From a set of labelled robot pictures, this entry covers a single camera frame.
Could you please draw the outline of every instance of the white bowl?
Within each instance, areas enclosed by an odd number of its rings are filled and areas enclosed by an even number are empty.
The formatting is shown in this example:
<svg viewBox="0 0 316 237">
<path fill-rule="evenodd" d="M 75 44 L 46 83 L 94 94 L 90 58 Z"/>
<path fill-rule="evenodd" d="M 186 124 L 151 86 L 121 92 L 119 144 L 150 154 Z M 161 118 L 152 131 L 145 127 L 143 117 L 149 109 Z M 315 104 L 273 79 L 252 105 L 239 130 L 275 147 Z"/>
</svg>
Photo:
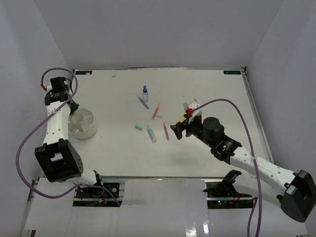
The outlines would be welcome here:
<svg viewBox="0 0 316 237">
<path fill-rule="evenodd" d="M 92 137 L 97 130 L 98 123 L 90 110 L 77 109 L 73 116 L 68 117 L 68 131 L 77 139 Z"/>
</svg>

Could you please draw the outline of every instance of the bottle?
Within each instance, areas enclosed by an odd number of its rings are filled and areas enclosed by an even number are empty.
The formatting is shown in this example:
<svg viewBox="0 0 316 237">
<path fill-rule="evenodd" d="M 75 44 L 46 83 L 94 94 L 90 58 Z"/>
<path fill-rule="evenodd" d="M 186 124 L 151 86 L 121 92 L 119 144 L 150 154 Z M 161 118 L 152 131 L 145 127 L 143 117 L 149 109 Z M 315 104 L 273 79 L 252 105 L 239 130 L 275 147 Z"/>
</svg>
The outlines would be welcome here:
<svg viewBox="0 0 316 237">
<path fill-rule="evenodd" d="M 143 100 L 147 103 L 149 101 L 149 97 L 148 97 L 148 91 L 146 86 L 144 86 L 143 88 Z"/>
</svg>

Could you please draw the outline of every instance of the clear bottle with blue cap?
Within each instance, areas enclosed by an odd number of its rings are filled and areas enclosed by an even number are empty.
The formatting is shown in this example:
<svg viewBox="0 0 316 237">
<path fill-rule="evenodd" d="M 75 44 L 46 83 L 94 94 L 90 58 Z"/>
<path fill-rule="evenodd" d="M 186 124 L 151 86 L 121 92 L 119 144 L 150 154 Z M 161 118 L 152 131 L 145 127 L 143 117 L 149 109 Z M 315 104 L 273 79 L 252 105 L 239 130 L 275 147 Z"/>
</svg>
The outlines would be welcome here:
<svg viewBox="0 0 316 237">
<path fill-rule="evenodd" d="M 143 100 L 144 100 L 146 103 L 149 101 L 148 90 L 147 90 L 146 86 L 144 86 L 144 88 L 143 88 Z"/>
</svg>

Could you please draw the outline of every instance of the transparent tube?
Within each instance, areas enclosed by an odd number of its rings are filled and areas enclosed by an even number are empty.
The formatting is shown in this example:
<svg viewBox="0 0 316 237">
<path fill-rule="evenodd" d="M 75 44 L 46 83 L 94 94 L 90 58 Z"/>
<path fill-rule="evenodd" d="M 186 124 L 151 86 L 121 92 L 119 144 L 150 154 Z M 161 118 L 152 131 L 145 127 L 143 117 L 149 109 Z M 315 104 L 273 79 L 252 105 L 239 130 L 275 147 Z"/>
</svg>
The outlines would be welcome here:
<svg viewBox="0 0 316 237">
<path fill-rule="evenodd" d="M 150 139 L 152 140 L 152 142 L 156 142 L 156 141 L 157 141 L 156 136 L 155 136 L 155 134 L 154 134 L 152 128 L 149 127 L 148 125 L 147 125 L 147 132 L 148 132 L 148 134 L 149 134 Z"/>
</svg>

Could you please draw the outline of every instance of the white table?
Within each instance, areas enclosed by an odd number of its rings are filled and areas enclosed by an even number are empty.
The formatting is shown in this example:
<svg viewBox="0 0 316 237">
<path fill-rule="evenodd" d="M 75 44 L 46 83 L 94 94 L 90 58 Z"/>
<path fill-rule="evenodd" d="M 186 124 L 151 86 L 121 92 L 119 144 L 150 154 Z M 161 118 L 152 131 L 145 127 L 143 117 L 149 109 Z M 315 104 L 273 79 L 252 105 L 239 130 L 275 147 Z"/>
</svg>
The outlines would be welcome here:
<svg viewBox="0 0 316 237">
<path fill-rule="evenodd" d="M 249 127 L 255 155 L 266 158 L 242 75 L 159 69 L 102 70 L 77 77 L 79 88 L 74 100 L 80 108 L 91 110 L 99 123 L 96 134 L 87 140 L 70 137 L 85 169 L 104 176 L 225 176 L 232 166 L 214 158 L 210 149 L 194 137 L 184 136 L 178 141 L 169 128 L 184 112 L 183 103 L 190 103 L 194 97 L 200 104 L 217 98 L 232 100 Z M 143 85 L 149 91 L 149 110 L 136 98 Z M 163 118 L 151 120 L 158 103 L 158 114 Z M 241 120 L 230 104 L 209 105 L 203 109 L 202 117 L 218 118 L 228 136 L 249 148 Z M 163 122 L 168 126 L 169 141 Z M 144 129 L 137 130 L 135 123 L 143 124 Z M 153 128 L 156 143 L 148 136 L 147 124 Z"/>
</svg>

